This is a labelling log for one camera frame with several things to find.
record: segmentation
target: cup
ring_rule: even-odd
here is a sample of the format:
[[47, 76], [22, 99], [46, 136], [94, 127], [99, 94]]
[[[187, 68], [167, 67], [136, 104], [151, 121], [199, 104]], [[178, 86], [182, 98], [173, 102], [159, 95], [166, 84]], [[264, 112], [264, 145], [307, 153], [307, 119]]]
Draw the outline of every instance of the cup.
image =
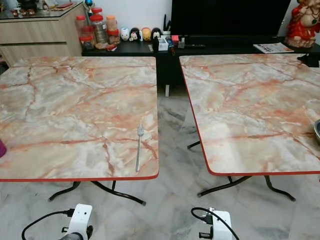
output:
[[0, 139], [0, 158], [1, 158], [3, 155], [5, 155], [6, 151], [7, 151], [7, 149], [6, 149], [5, 145], [4, 145], [4, 143], [3, 143], [3, 142], [1, 141], [1, 139]]

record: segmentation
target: ganesha statue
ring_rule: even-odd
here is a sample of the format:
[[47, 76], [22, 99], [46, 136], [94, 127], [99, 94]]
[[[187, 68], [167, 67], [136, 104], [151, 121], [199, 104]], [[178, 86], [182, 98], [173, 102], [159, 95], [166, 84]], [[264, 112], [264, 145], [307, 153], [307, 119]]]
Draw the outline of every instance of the ganesha statue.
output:
[[296, 48], [311, 48], [320, 30], [320, 0], [297, 0], [299, 6], [292, 10], [285, 42]]

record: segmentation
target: glass top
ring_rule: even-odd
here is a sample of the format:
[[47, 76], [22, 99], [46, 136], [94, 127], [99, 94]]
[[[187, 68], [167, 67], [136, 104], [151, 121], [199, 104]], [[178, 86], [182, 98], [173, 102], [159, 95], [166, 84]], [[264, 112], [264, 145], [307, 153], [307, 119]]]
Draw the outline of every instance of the glass top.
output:
[[13, 16], [13, 14], [11, 13], [11, 9], [8, 9], [6, 11], [0, 12], [0, 20], [11, 20], [11, 19], [36, 19], [36, 18], [59, 18], [62, 15], [66, 14], [68, 11], [70, 11], [71, 9], [75, 8], [76, 6], [78, 6], [79, 4], [81, 4], [82, 2], [74, 2], [73, 5], [71, 7], [69, 7], [66, 10], [63, 11], [43, 11], [42, 9], [38, 9], [37, 12], [35, 13], [35, 15], [32, 16], [22, 16], [20, 14], [20, 11], [18, 10], [19, 15], [18, 16]]

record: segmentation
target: table edge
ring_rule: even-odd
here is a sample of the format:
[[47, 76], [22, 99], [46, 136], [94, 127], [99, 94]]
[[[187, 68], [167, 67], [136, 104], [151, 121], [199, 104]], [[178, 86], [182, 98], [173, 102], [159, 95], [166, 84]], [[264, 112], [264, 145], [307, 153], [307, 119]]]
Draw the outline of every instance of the table edge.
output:
[[192, 115], [193, 115], [193, 119], [194, 119], [194, 122], [195, 122], [195, 126], [196, 126], [196, 130], [197, 130], [197, 133], [198, 133], [198, 137], [199, 137], [199, 140], [200, 140], [200, 145], [201, 145], [201, 148], [202, 148], [202, 154], [203, 154], [203, 157], [204, 157], [204, 160], [205, 160], [205, 165], [206, 165], [206, 168], [208, 170], [208, 172], [211, 174], [211, 175], [214, 175], [214, 176], [239, 176], [239, 177], [243, 177], [243, 176], [270, 176], [270, 175], [307, 175], [307, 174], [320, 174], [320, 171], [278, 171], [278, 172], [214, 172], [211, 170], [211, 168], [209, 167], [209, 163], [208, 163], [208, 160], [207, 160], [207, 156], [206, 156], [206, 152], [205, 152], [205, 148], [202, 144], [202, 139], [201, 139], [201, 134], [199, 132], [199, 127], [198, 127], [198, 123], [197, 123], [197, 119], [196, 119], [196, 116], [195, 116], [195, 112], [194, 112], [194, 107], [192, 105], [192, 101], [191, 101], [191, 98], [190, 98], [190, 94], [189, 94], [189, 90], [188, 90], [188, 86], [187, 86], [187, 82], [186, 82], [186, 78], [185, 78], [185, 73], [184, 73], [184, 70], [183, 70], [183, 66], [181, 64], [181, 61], [180, 61], [180, 58], [179, 58], [179, 64], [180, 64], [180, 67], [181, 67], [181, 71], [182, 71], [182, 76], [183, 76], [183, 81], [184, 81], [184, 85], [185, 85], [185, 89], [186, 89], [186, 92], [188, 94], [188, 98], [189, 98], [189, 102], [190, 102], [190, 106], [191, 106], [191, 110], [192, 110]]
[[137, 181], [151, 180], [159, 176], [159, 171], [152, 176], [124, 176], [124, 177], [83, 177], [83, 178], [0, 178], [0, 183], [33, 183], [33, 182], [91, 182], [91, 181]]

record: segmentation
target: wooden cabinet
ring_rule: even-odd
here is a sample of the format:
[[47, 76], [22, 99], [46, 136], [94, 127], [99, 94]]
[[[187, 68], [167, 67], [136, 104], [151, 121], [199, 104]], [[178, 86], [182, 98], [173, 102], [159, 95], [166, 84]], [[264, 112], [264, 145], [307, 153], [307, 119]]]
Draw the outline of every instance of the wooden cabinet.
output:
[[0, 19], [0, 54], [9, 66], [26, 57], [81, 56], [76, 16], [82, 4], [59, 17]]

